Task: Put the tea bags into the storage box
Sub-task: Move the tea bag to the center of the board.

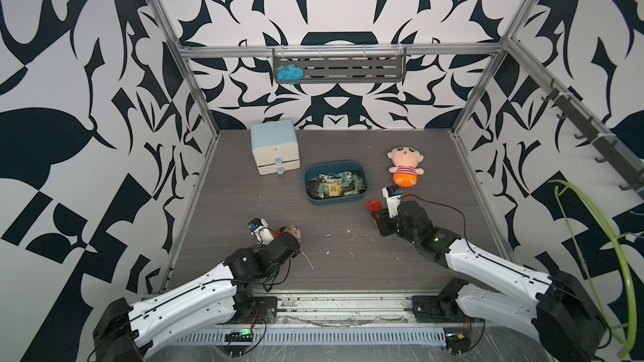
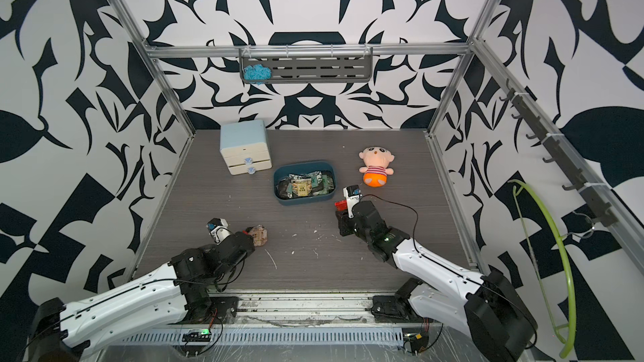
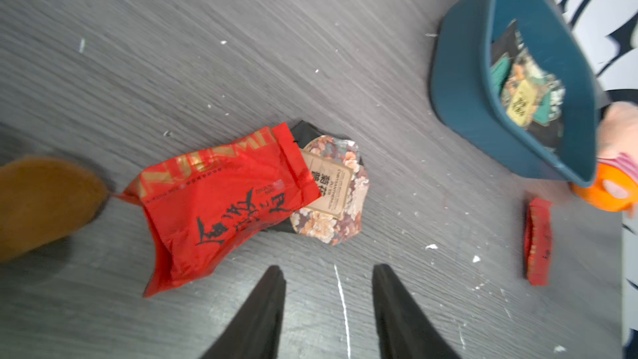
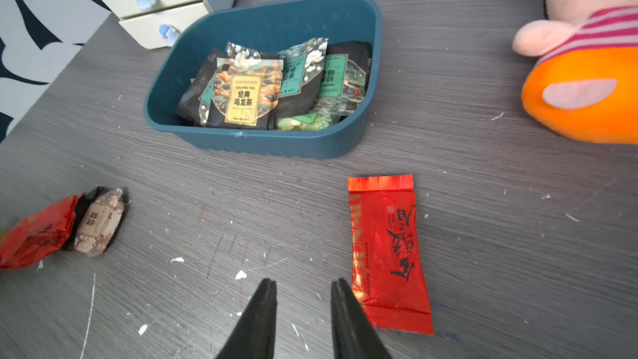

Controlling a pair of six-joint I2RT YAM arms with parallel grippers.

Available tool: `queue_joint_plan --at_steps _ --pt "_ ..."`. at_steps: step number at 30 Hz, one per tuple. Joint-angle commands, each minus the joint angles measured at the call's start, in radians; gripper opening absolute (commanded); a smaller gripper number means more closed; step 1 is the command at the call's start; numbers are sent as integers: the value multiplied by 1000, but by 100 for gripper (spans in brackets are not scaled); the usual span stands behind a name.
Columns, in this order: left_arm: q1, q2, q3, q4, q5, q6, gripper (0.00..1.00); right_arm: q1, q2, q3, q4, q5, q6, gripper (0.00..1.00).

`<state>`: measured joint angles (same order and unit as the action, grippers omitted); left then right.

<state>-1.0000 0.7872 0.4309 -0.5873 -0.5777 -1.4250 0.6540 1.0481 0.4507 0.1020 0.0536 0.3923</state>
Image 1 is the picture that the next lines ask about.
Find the floral beige label tea bag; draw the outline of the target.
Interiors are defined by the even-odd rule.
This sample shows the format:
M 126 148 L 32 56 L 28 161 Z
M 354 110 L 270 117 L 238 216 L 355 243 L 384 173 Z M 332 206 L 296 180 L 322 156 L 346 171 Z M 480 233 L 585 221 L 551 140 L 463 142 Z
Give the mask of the floral beige label tea bag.
M 287 226 L 282 229 L 282 232 L 292 235 L 298 242 L 302 241 L 302 232 L 297 226 Z

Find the red long tea sachet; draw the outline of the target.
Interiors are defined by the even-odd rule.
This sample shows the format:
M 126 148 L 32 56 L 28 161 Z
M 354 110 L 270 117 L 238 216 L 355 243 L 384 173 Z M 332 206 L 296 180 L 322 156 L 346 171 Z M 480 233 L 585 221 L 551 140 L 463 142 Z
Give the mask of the red long tea sachet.
M 379 199 L 367 202 L 366 206 L 371 213 L 382 210 L 382 202 Z

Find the green label tea bag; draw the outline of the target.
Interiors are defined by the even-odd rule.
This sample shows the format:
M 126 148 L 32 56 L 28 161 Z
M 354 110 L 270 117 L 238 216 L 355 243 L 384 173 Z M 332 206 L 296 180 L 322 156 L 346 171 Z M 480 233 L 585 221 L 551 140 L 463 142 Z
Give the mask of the green label tea bag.
M 340 179 L 342 196 L 363 194 L 366 191 L 365 179 L 359 171 L 344 171 L 335 175 Z

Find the yellow label landscape tea bag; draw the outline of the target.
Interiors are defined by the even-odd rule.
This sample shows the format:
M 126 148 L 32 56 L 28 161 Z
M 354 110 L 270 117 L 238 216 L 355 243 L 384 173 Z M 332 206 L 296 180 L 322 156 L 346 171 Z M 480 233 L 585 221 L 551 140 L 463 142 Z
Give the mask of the yellow label landscape tea bag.
M 343 193 L 343 184 L 341 180 L 325 181 L 322 183 L 325 198 L 339 197 Z

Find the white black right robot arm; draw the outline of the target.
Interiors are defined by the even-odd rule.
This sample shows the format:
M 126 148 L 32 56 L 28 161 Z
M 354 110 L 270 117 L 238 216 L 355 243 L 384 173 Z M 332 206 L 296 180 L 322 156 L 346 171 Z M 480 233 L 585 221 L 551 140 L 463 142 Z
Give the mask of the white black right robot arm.
M 591 361 L 608 324 L 580 281 L 565 271 L 542 273 L 439 228 L 414 201 L 372 211 L 381 236 L 411 243 L 427 261 L 472 278 L 444 287 L 450 304 L 470 318 L 497 323 L 537 340 L 558 361 Z

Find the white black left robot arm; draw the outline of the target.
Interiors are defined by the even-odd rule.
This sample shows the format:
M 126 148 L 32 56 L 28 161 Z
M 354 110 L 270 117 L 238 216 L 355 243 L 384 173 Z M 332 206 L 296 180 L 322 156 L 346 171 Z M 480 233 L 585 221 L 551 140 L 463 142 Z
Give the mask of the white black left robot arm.
M 286 232 L 268 244 L 234 251 L 207 273 L 172 291 L 110 303 L 93 330 L 89 361 L 143 361 L 174 341 L 213 324 L 244 323 L 257 306 L 253 288 L 271 283 L 300 242 Z

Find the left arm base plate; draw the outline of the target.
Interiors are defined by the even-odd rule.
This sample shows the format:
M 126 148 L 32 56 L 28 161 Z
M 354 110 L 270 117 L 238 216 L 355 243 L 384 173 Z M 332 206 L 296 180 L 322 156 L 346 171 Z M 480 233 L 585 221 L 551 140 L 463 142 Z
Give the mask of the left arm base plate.
M 226 324 L 251 323 L 255 316 L 273 323 L 277 317 L 278 298 L 275 296 L 258 296 L 242 293 L 233 297 L 234 314 Z

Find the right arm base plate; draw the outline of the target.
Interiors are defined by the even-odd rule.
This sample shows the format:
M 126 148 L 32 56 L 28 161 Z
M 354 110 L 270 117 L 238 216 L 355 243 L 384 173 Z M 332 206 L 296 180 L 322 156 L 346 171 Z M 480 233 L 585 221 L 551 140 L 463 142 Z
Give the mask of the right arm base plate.
M 418 323 L 465 323 L 466 316 L 454 298 L 439 295 L 415 295 L 411 298 L 414 318 Z

